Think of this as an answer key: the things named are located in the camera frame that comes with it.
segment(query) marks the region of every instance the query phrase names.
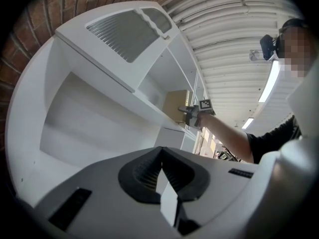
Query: black rubber part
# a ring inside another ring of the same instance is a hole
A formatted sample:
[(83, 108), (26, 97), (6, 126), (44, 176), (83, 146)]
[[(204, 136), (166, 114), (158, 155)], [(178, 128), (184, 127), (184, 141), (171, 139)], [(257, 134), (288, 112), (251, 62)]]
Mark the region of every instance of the black rubber part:
[(138, 202), (160, 204), (156, 186), (162, 168), (183, 202), (198, 199), (210, 182), (210, 175), (202, 166), (166, 147), (158, 147), (121, 168), (118, 175), (120, 186)]
[(119, 172), (121, 188), (136, 201), (146, 204), (160, 204), (160, 194), (156, 192), (157, 179), (161, 170), (158, 147), (125, 164)]

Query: headset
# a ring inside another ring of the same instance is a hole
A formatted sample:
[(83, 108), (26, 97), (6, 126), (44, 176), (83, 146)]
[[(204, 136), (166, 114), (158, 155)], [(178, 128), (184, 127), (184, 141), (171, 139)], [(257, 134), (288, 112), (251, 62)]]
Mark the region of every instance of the headset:
[(308, 28), (306, 22), (303, 19), (292, 18), (287, 20), (283, 27), (279, 29), (279, 36), (277, 38), (273, 38), (270, 35), (266, 34), (260, 40), (260, 45), (263, 51), (264, 59), (270, 60), (273, 58), (275, 52), (278, 58), (284, 58), (284, 37), (285, 31), (290, 27), (301, 27)]

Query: black slot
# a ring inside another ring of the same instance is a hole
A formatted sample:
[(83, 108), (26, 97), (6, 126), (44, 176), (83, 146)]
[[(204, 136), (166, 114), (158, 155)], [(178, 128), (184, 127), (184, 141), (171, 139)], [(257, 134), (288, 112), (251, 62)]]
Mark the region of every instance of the black slot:
[(235, 169), (235, 168), (232, 168), (228, 171), (229, 173), (232, 173), (232, 174), (236, 174), (236, 175), (239, 175), (239, 176), (242, 176), (242, 177), (246, 177), (246, 178), (251, 178), (253, 177), (254, 173), (252, 172), (247, 172), (247, 171), (243, 171), (243, 170), (239, 170), (239, 169)]
[(92, 191), (87, 189), (77, 189), (66, 202), (49, 218), (56, 227), (65, 231), (80, 211)]

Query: cardboard box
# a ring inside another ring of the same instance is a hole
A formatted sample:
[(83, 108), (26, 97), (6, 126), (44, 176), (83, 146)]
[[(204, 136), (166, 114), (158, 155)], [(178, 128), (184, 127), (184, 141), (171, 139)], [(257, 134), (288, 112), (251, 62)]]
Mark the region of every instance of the cardboard box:
[(185, 123), (186, 114), (180, 112), (177, 108), (188, 106), (190, 101), (191, 95), (188, 90), (170, 91), (166, 94), (162, 111), (175, 122)]

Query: person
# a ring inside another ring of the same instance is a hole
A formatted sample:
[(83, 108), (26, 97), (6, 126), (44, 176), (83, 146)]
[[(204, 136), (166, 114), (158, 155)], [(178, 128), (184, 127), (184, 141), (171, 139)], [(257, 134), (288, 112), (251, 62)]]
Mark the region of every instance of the person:
[[(276, 40), (266, 35), (260, 43), (266, 60), (276, 52), (285, 70), (289, 69), (297, 77), (304, 77), (318, 56), (314, 37), (301, 19), (286, 21)], [(257, 164), (265, 153), (279, 150), (287, 141), (301, 136), (294, 116), (260, 137), (236, 130), (208, 113), (199, 113), (198, 119), (200, 127), (208, 128), (231, 153), (246, 162)]]

